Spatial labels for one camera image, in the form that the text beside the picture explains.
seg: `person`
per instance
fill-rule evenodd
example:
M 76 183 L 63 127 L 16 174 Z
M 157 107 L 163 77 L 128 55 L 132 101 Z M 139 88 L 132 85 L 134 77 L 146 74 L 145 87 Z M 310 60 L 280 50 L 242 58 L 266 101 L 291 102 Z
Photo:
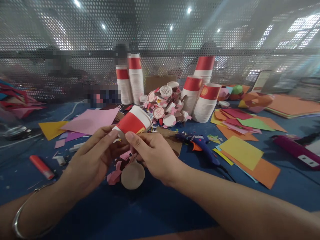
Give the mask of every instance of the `person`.
M 150 173 L 199 204 L 236 239 L 320 239 L 320 219 L 267 194 L 208 173 L 180 161 L 158 133 L 126 133 L 130 145 L 114 142 L 113 126 L 99 129 L 73 156 L 61 178 L 37 193 L 0 207 L 0 239 L 46 233 L 105 178 L 113 159 L 131 149 Z

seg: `silver bangle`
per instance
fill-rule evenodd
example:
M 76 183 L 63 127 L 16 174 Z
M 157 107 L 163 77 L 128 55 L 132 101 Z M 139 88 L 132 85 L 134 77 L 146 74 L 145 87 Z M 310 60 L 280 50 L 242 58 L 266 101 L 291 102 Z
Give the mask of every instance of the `silver bangle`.
M 54 184 L 54 183 L 55 183 L 55 182 L 49 183 L 49 184 L 46 184 L 46 185 L 43 185 L 43 186 L 40 187 L 40 188 L 36 188 L 36 189 L 34 190 L 33 194 L 24 202 L 24 204 L 23 204 L 23 205 L 19 208 L 19 210 L 17 211 L 16 216 L 15 216 L 14 219 L 13 219 L 12 228 L 13 228 L 13 231 L 14 231 L 14 233 L 16 234 L 16 236 L 17 236 L 18 238 L 21 238 L 21 239 L 35 239 L 35 238 L 40 238 L 40 237 L 43 237 L 44 235 L 46 235 L 48 232 L 50 232 L 50 231 L 53 229 L 54 226 L 46 229 L 43 233 L 41 233 L 41 234 L 39 234 L 39 235 L 37 235 L 37 236 L 31 237 L 31 238 L 25 238 L 24 236 L 21 235 L 21 233 L 20 233 L 19 230 L 18 230 L 18 223 L 19 223 L 19 216 L 20 216 L 20 213 L 21 213 L 21 211 L 22 211 L 22 208 L 23 208 L 24 205 L 29 201 L 29 199 L 30 199 L 33 195 L 35 195 L 37 192 L 39 192 L 42 188 L 45 188 L 45 187 L 47 187 L 47 186 L 50 186 L 50 185 L 52 185 L 52 184 Z

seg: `green paper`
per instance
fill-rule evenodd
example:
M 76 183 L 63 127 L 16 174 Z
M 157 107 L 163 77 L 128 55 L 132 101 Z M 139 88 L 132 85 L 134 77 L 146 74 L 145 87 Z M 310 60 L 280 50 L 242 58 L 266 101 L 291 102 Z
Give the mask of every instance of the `green paper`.
M 241 120 L 240 118 L 237 118 L 237 120 L 243 126 L 258 128 L 258 129 L 268 130 L 268 131 L 275 131 L 273 128 L 269 127 L 267 124 L 265 124 L 263 121 L 261 121 L 260 119 L 257 119 L 257 118 L 249 118 L 246 120 Z

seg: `red cup band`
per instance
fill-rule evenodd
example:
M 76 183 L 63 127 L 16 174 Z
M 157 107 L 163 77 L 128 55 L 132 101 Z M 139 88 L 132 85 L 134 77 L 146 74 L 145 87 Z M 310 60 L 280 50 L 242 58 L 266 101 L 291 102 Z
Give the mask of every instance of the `red cup band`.
M 200 97 L 208 100 L 216 100 L 219 97 L 221 87 L 210 87 L 210 86 L 204 86 Z
M 116 125 L 124 134 L 127 132 L 141 133 L 146 128 L 140 119 L 131 112 L 128 112 Z
M 129 79 L 129 74 L 127 69 L 116 69 L 117 79 Z
M 129 69 L 141 69 L 140 58 L 129 58 Z
M 202 83 L 202 78 L 193 78 L 188 76 L 183 88 L 189 91 L 199 91 Z
M 199 57 L 196 70 L 212 70 L 215 56 Z

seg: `human hand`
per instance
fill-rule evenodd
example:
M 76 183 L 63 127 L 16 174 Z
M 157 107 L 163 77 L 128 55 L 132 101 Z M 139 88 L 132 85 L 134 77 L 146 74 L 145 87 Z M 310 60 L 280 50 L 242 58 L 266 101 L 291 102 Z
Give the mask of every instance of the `human hand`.
M 126 133 L 126 139 L 130 143 L 131 152 L 141 156 L 143 164 L 150 173 L 161 180 L 166 186 L 172 186 L 173 182 L 183 174 L 182 169 L 186 166 L 181 162 L 168 142 L 160 133 Z
M 91 193 L 104 179 L 111 162 L 127 152 L 129 145 L 115 142 L 114 125 L 97 130 L 76 152 L 56 184 L 64 186 L 79 200 Z

